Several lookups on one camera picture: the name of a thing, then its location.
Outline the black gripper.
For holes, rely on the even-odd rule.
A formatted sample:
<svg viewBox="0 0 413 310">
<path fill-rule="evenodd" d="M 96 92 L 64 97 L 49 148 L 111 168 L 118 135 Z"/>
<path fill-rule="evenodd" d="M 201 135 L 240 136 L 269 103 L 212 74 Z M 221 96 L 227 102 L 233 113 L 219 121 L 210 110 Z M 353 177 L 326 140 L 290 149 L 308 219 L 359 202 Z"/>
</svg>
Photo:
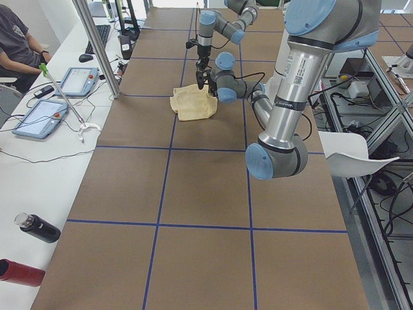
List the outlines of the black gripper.
<svg viewBox="0 0 413 310">
<path fill-rule="evenodd" d="M 196 62 L 196 70 L 198 72 L 203 71 L 203 65 L 207 65 L 210 61 L 210 53 L 211 53 L 211 46 L 203 46 L 203 45 L 198 45 L 197 46 L 197 54 L 199 57 L 199 60 Z"/>
<path fill-rule="evenodd" d="M 202 90 L 204 85 L 205 85 L 205 80 L 206 84 L 208 85 L 208 93 L 211 96 L 216 96 L 217 95 L 217 83 L 215 81 L 215 77 L 212 74 L 211 71 L 207 71 L 205 75 L 205 71 L 197 71 L 196 72 L 196 81 L 197 81 L 197 86 L 199 90 Z"/>
</svg>

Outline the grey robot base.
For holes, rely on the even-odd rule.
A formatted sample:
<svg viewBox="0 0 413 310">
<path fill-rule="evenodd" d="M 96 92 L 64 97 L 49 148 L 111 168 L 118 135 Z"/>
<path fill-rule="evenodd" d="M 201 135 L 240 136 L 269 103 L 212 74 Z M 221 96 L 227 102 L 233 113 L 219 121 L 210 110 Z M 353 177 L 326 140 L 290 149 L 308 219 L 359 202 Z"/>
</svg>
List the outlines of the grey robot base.
<svg viewBox="0 0 413 310">
<path fill-rule="evenodd" d="M 412 74 L 412 45 L 403 56 L 383 56 L 388 68 L 399 74 Z"/>
</svg>

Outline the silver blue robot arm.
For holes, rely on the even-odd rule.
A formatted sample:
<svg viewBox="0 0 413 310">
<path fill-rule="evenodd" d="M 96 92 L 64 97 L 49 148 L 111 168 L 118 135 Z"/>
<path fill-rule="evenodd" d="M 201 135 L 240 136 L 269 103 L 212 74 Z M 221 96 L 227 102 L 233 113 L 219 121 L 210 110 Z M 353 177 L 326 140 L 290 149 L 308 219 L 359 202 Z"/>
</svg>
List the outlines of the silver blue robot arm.
<svg viewBox="0 0 413 310">
<path fill-rule="evenodd" d="M 321 75 L 323 59 L 334 53 L 361 50 L 378 40 L 380 1 L 291 1 L 285 13 L 289 54 L 274 99 L 255 81 L 236 78 L 234 56 L 220 53 L 209 67 L 212 37 L 219 33 L 240 44 L 246 28 L 258 16 L 255 1 L 227 1 L 238 16 L 227 21 L 220 12 L 203 10 L 199 17 L 197 84 L 208 84 L 210 93 L 223 103 L 249 100 L 264 130 L 245 151 L 248 171 L 259 180 L 299 174 L 306 166 L 308 153 L 296 133 Z"/>
<path fill-rule="evenodd" d="M 197 71 L 207 69 L 212 49 L 214 32 L 221 34 L 234 44 L 239 45 L 245 36 L 246 28 L 251 25 L 258 15 L 258 7 L 255 1 L 224 1 L 231 11 L 235 12 L 238 19 L 230 22 L 221 12 L 215 10 L 202 10 L 199 17 L 199 32 L 192 42 L 197 46 L 198 62 Z"/>
</svg>

